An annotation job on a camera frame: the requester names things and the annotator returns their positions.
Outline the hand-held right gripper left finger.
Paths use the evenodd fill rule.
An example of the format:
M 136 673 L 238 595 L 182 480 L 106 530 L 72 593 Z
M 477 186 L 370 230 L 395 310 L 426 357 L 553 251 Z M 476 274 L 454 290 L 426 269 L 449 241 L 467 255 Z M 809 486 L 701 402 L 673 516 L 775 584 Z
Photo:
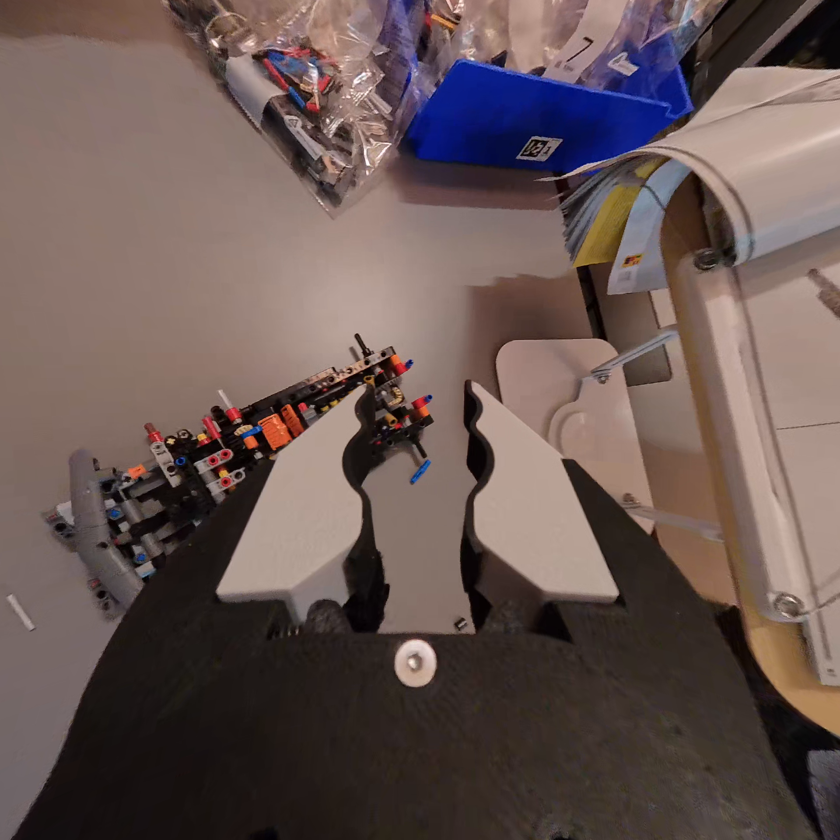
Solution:
M 355 632 L 380 629 L 387 583 L 363 487 L 374 426 L 363 384 L 276 458 L 217 585 L 221 602 L 282 602 L 300 625 L 330 601 Z

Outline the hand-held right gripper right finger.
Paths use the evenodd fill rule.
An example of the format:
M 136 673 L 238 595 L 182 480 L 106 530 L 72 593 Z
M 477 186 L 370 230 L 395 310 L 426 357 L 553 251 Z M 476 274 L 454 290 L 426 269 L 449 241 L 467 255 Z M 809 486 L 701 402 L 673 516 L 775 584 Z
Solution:
M 461 580 L 476 633 L 561 634 L 559 604 L 620 592 L 564 459 L 484 386 L 467 380 Z

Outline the partly built lego car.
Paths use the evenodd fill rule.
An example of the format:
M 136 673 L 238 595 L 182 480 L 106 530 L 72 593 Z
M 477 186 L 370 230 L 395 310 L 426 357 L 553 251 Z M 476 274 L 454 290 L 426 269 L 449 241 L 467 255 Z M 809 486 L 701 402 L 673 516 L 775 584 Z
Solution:
M 422 432 L 434 420 L 421 395 L 409 401 L 403 361 L 392 346 L 373 351 L 360 335 L 355 360 L 331 366 L 242 406 L 219 391 L 196 433 L 182 427 L 164 435 L 144 430 L 150 458 L 125 468 L 103 468 L 86 450 L 72 454 L 70 498 L 41 513 L 55 539 L 86 568 L 87 587 L 109 619 L 124 613 L 144 584 L 162 571 L 205 520 L 260 464 L 273 461 L 292 441 L 360 385 L 375 397 L 374 466 L 399 445 L 414 447 L 422 463 Z

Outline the blue parts bin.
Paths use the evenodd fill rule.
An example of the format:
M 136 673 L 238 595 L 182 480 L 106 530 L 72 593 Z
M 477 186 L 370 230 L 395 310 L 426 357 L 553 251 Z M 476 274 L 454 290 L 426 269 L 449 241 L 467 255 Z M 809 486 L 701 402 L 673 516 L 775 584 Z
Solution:
M 620 45 L 586 87 L 584 64 L 608 39 L 591 26 L 541 76 L 458 59 L 407 131 L 421 160 L 568 174 L 645 145 L 693 105 L 675 38 Z

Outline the clear bag of lego parts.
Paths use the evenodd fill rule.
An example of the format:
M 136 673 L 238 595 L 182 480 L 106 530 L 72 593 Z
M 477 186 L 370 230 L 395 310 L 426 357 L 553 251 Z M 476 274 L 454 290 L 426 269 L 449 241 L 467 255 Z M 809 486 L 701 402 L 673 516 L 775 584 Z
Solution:
M 392 163 L 423 98 L 424 2 L 163 1 L 238 110 L 330 214 Z

